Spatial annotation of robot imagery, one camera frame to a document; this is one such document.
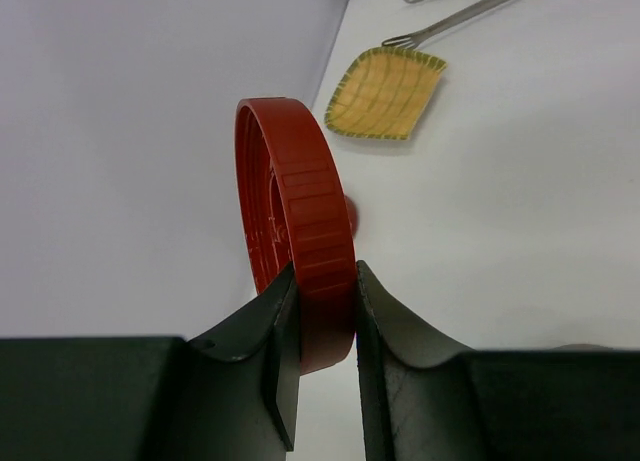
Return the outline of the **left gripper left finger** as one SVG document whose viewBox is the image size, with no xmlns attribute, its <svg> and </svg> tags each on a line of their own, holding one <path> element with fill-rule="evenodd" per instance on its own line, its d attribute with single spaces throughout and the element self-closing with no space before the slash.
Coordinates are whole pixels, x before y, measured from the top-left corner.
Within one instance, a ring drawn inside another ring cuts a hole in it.
<svg viewBox="0 0 640 461">
<path fill-rule="evenodd" d="M 291 267 L 201 335 L 5 339 L 5 460 L 282 460 L 294 447 Z"/>
</svg>

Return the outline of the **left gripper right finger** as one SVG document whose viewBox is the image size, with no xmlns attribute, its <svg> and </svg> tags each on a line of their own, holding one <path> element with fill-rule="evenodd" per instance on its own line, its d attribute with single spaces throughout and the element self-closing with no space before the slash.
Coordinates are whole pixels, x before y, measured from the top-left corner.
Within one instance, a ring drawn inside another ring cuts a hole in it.
<svg viewBox="0 0 640 461">
<path fill-rule="evenodd" d="M 359 262 L 357 361 L 369 460 L 635 460 L 639 354 L 475 350 Z"/>
</svg>

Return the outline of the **red round lid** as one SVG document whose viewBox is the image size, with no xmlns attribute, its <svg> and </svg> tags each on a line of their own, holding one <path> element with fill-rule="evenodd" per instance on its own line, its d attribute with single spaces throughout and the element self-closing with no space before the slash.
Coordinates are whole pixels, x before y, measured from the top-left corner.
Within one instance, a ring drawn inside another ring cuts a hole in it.
<svg viewBox="0 0 640 461">
<path fill-rule="evenodd" d="M 357 269 L 349 209 L 324 134 L 297 99 L 250 98 L 237 106 L 234 139 L 255 287 L 263 292 L 293 266 L 301 371 L 331 367 L 353 342 Z"/>
</svg>

